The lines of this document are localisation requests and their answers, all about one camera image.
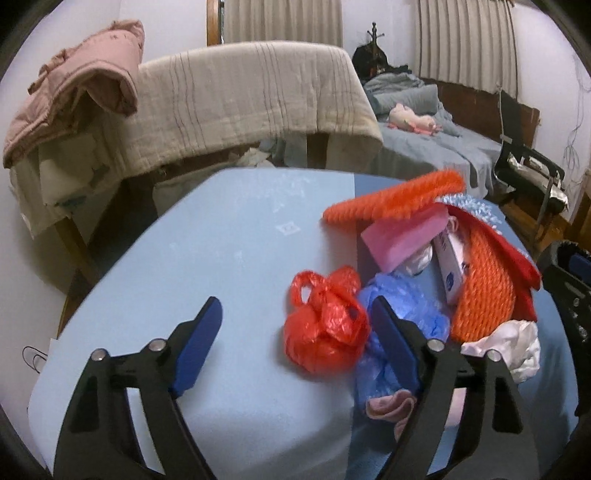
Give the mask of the red knit glove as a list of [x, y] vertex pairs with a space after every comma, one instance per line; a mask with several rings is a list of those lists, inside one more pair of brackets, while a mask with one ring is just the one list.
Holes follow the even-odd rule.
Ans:
[[449, 205], [451, 213], [458, 218], [461, 224], [470, 227], [481, 226], [494, 249], [502, 259], [504, 266], [513, 281], [515, 288], [515, 305], [510, 320], [526, 320], [535, 322], [537, 314], [534, 307], [532, 292], [541, 288], [541, 274], [533, 262], [524, 256], [516, 247], [492, 226], [472, 215], [468, 211]]

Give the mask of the orange foam net sleeve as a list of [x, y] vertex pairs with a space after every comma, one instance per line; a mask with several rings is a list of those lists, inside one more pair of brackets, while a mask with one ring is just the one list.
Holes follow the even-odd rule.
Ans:
[[510, 320], [515, 288], [502, 259], [481, 226], [470, 227], [470, 263], [454, 314], [451, 338], [457, 343], [476, 342]]

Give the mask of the white tissue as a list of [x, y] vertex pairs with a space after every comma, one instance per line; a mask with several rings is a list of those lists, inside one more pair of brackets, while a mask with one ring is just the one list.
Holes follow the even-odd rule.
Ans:
[[499, 352], [516, 384], [533, 378], [541, 368], [541, 344], [535, 322], [510, 320], [475, 342], [465, 342], [461, 352], [483, 357], [489, 350]]

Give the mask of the pink cloth scrap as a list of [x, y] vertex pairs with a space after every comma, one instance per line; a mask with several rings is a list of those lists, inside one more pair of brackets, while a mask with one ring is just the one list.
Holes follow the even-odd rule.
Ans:
[[370, 398], [366, 402], [367, 416], [376, 421], [394, 425], [394, 440], [399, 441], [413, 414], [417, 398], [406, 389], [377, 398]]

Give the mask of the white blue medicine box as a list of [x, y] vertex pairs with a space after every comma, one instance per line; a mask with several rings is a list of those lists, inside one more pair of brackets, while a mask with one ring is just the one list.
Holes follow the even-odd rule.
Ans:
[[433, 239], [447, 304], [456, 306], [469, 269], [469, 248], [461, 231], [446, 228]]

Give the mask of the blue plastic bag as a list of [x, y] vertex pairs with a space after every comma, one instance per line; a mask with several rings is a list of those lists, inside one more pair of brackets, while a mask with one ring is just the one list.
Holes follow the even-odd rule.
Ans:
[[[426, 296], [410, 277], [379, 273], [356, 294], [358, 302], [368, 313], [374, 301], [385, 298], [396, 316], [417, 325], [426, 339], [445, 342], [450, 335], [451, 320], [442, 313], [439, 304]], [[366, 409], [370, 398], [392, 395], [401, 389], [416, 392], [419, 388], [418, 363], [405, 347], [393, 354], [372, 332], [362, 357], [356, 363], [356, 406]]]

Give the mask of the pink foam net sleeve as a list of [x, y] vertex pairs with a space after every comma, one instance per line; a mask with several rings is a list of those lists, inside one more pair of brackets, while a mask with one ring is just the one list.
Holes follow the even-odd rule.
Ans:
[[448, 207], [435, 203], [409, 219], [377, 220], [363, 230], [361, 238], [380, 271], [390, 273], [442, 233], [448, 221]]

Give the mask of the red plastic bag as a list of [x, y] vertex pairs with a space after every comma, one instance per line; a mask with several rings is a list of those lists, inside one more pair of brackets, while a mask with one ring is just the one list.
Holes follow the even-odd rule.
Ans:
[[294, 276], [291, 311], [283, 324], [287, 358], [311, 375], [332, 375], [356, 366], [370, 336], [367, 308], [356, 299], [360, 275], [343, 266], [328, 276], [311, 270]]

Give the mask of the small white tissue ball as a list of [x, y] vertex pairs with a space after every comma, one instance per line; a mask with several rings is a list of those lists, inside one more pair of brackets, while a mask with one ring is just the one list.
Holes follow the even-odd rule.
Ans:
[[397, 271], [414, 277], [421, 274], [432, 262], [434, 257], [434, 248], [431, 243], [424, 245], [419, 250], [415, 251], [408, 259], [406, 259], [398, 268]]

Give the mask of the silver chair cushion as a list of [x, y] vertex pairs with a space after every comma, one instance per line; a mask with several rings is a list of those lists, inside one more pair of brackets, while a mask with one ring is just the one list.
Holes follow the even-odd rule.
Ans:
[[569, 209], [569, 198], [564, 192], [561, 178], [552, 178], [549, 168], [542, 162], [533, 157], [527, 161], [518, 161], [513, 154], [509, 155], [507, 162], [511, 172], [508, 183], [512, 187], [521, 190], [536, 188], [545, 195], [550, 181], [553, 181], [548, 205], [553, 205], [558, 213]]

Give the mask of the bed with grey sheet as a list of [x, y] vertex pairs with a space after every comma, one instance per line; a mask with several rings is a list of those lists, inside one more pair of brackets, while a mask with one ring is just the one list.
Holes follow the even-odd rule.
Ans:
[[463, 176], [469, 194], [485, 198], [494, 192], [498, 143], [458, 126], [460, 137], [444, 133], [443, 128], [433, 136], [391, 129], [388, 119], [379, 121], [379, 127], [384, 145], [370, 163], [370, 173], [410, 180], [436, 170], [454, 169]]

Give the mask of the pink plush toy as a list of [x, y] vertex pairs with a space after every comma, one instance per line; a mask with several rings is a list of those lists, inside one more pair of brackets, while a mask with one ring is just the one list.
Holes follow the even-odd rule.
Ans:
[[442, 126], [430, 115], [418, 115], [410, 107], [398, 103], [389, 113], [388, 127], [410, 133], [433, 136]]

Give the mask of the right beige curtain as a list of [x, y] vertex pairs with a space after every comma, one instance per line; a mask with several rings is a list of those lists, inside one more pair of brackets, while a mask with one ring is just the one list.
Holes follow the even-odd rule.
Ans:
[[519, 95], [519, 60], [512, 1], [416, 3], [415, 71], [438, 80]]

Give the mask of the beige curtain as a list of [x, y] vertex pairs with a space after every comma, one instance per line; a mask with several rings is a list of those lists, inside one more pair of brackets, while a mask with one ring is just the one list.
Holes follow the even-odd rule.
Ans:
[[415, 71], [438, 80], [519, 95], [519, 60], [512, 1], [416, 3]]
[[225, 1], [222, 38], [225, 43], [286, 40], [342, 47], [342, 2]]

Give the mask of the blue patterned table cloth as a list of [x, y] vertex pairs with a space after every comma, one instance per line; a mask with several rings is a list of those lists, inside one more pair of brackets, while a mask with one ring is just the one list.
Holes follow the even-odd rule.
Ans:
[[389, 178], [332, 171], [218, 172], [153, 223], [93, 288], [50, 349], [28, 417], [47, 464], [91, 353], [141, 350], [209, 297], [222, 324], [197, 382], [178, 401], [220, 479], [372, 479], [394, 446], [389, 423], [360, 414], [348, 376], [301, 374], [283, 353], [287, 290], [304, 270], [376, 273], [355, 226], [328, 225], [332, 204]]

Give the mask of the wooden coat stand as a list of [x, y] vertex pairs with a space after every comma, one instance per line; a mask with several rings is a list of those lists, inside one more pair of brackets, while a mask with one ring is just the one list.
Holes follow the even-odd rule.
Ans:
[[380, 34], [378, 32], [378, 27], [377, 27], [377, 23], [373, 22], [372, 23], [372, 28], [370, 30], [367, 31], [367, 34], [370, 37], [370, 48], [373, 49], [373, 51], [376, 51], [378, 49], [378, 39], [384, 36], [384, 33]]

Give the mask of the left beige curtain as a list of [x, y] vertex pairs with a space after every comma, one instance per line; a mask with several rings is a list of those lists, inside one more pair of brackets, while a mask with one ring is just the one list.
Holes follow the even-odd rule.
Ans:
[[286, 40], [342, 47], [342, 2], [225, 1], [222, 38], [225, 43]]

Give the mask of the beige striped blanket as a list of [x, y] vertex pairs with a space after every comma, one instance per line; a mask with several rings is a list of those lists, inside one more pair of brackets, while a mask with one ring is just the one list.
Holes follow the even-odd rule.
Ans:
[[88, 94], [66, 103], [52, 137], [30, 96], [6, 138], [20, 213], [38, 235], [88, 197], [181, 159], [253, 142], [322, 133], [329, 169], [361, 173], [383, 136], [345, 50], [303, 42], [246, 42], [162, 57], [132, 81], [137, 109], [123, 115]]

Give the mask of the pink quilted jacket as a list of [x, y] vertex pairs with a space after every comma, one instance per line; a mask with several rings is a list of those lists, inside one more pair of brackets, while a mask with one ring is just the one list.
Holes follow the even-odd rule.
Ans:
[[135, 114], [144, 41], [141, 21], [114, 21], [43, 64], [8, 127], [3, 166], [10, 169], [40, 144], [77, 132], [97, 109]]

